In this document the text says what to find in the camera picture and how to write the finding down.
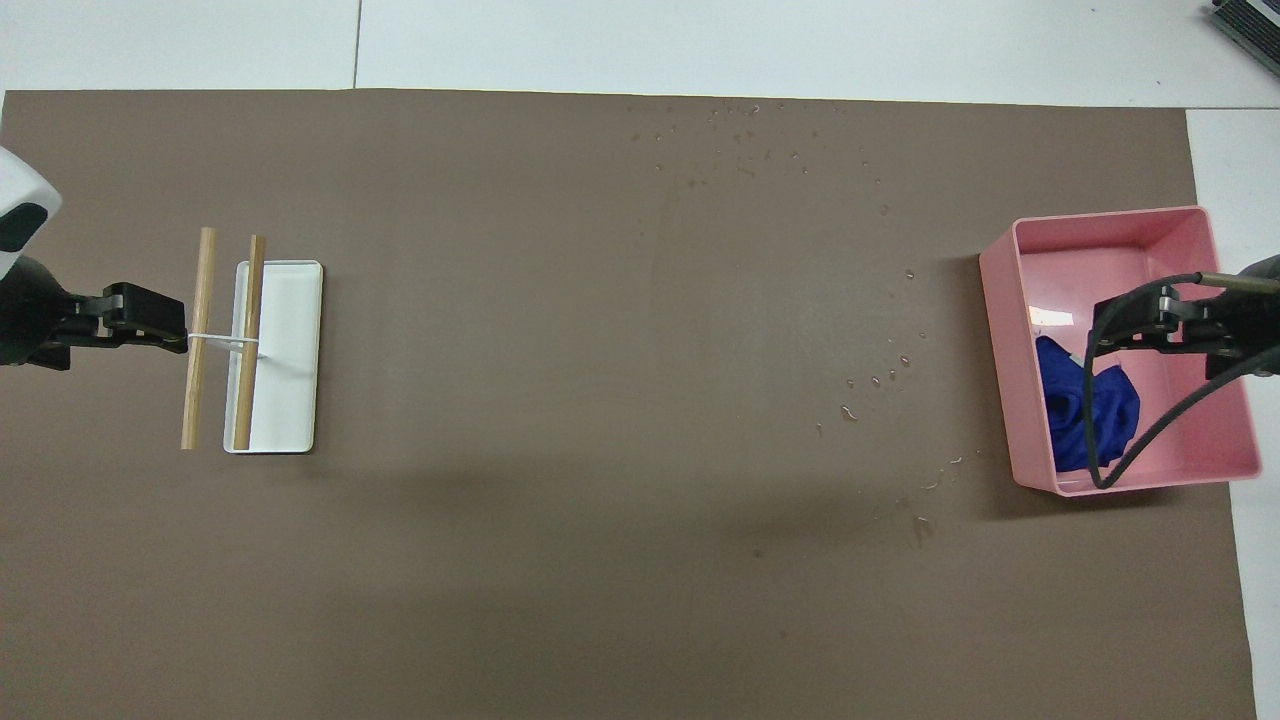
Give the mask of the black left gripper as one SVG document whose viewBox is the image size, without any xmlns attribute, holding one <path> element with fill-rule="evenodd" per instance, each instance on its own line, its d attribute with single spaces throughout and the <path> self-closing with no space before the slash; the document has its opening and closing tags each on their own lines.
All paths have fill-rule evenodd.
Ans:
<svg viewBox="0 0 1280 720">
<path fill-rule="evenodd" d="M 70 348 L 45 345 L 72 313 L 72 295 L 45 265 L 17 259 L 1 282 L 1 364 L 69 370 Z M 100 296 L 79 296 L 76 315 L 93 322 L 93 332 L 79 342 L 83 347 L 189 348 L 184 304 L 140 284 L 110 284 Z"/>
</svg>

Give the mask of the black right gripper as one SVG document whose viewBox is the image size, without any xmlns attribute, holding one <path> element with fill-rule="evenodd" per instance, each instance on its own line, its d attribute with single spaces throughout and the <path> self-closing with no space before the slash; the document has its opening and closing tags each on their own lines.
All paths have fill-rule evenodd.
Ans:
<svg viewBox="0 0 1280 720">
<path fill-rule="evenodd" d="M 1225 290 L 1215 299 L 1215 313 L 1231 350 L 1208 354 L 1216 348 L 1216 323 L 1203 304 L 1183 300 L 1172 284 L 1133 290 L 1094 305 L 1091 346 L 1097 356 L 1138 350 L 1208 354 L 1208 379 L 1277 347 L 1277 293 Z"/>
</svg>

